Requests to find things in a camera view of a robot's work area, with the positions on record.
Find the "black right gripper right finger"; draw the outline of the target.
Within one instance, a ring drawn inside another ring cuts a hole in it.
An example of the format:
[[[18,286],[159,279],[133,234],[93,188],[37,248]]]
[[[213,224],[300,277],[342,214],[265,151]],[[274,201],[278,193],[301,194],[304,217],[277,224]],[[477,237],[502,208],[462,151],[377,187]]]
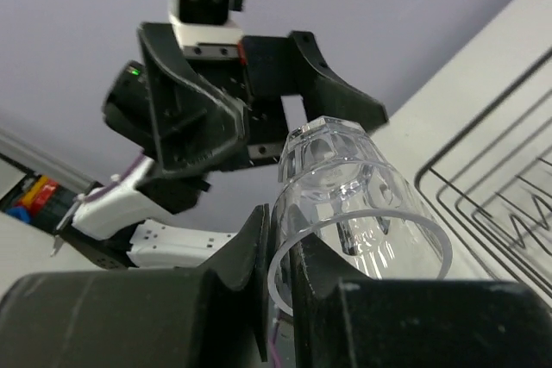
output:
[[[299,367],[548,367],[551,316],[529,287],[506,281],[376,280],[288,220]]]

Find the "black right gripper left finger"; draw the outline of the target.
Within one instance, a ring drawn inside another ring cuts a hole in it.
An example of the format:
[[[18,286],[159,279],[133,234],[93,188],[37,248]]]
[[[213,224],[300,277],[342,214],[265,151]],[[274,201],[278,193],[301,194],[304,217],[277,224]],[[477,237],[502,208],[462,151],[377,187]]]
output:
[[[4,367],[256,367],[269,208],[195,268],[35,273],[1,301]]]

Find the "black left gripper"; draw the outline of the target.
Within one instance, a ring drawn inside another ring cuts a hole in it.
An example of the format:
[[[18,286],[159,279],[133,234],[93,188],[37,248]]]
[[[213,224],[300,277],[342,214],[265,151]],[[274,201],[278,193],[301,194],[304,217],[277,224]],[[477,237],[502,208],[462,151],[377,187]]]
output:
[[[277,164],[288,134],[285,96],[299,93],[308,121],[329,116],[367,132],[388,123],[382,103],[329,67],[311,32],[180,47],[170,24],[144,22],[137,38],[165,177]]]

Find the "clear small glass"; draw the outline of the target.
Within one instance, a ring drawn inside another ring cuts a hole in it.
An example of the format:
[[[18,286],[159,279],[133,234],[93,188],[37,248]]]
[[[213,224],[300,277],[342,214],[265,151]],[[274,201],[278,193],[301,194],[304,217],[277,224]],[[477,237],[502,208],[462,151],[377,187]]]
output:
[[[449,237],[362,126],[321,116],[290,132],[279,160],[268,292],[292,313],[289,252],[313,234],[372,279],[445,278]]]

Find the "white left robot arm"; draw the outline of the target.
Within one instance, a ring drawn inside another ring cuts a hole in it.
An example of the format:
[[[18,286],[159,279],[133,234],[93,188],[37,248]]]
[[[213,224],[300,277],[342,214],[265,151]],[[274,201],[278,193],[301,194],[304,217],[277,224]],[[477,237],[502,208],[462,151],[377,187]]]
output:
[[[210,188],[211,172],[278,163],[288,134],[282,100],[298,96],[308,119],[326,115],[384,125],[384,105],[336,75],[315,36],[250,36],[222,26],[144,22],[141,61],[119,72],[103,100],[104,123],[141,154],[107,184],[76,196],[56,228],[104,269],[195,265],[225,243],[173,228]]]

